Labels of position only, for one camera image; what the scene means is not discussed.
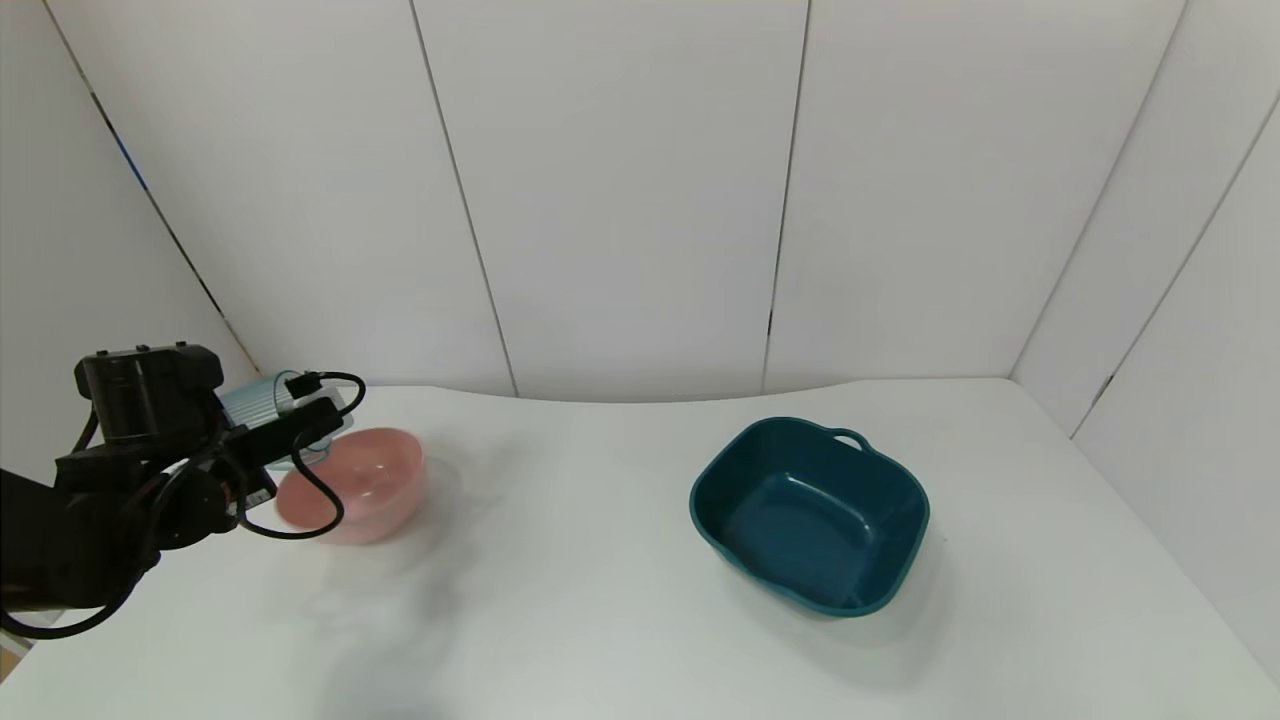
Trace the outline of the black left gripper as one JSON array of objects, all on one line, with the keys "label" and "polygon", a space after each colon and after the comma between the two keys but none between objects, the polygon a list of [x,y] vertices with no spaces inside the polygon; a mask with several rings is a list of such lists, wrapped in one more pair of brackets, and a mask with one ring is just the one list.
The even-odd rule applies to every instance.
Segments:
[{"label": "black left gripper", "polygon": [[276,495],[268,466],[296,450],[321,442],[344,427],[344,415],[329,397],[302,405],[262,425],[233,425],[227,432],[228,510],[248,510]]}]

